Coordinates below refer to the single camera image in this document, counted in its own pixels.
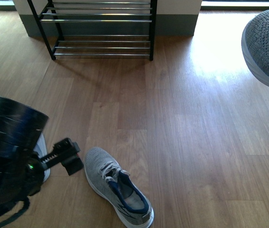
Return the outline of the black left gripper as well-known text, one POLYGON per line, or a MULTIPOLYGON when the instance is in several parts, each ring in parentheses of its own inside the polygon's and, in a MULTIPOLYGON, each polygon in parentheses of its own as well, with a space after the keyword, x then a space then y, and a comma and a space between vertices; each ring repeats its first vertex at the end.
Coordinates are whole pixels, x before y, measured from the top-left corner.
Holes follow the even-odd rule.
POLYGON ((62 164, 68 175, 73 175, 83 169, 83 162, 79 157, 79 147, 70 138, 62 139, 54 144, 51 153, 39 158, 38 153, 32 151, 28 161, 28 178, 31 181, 43 181, 44 171, 62 164))

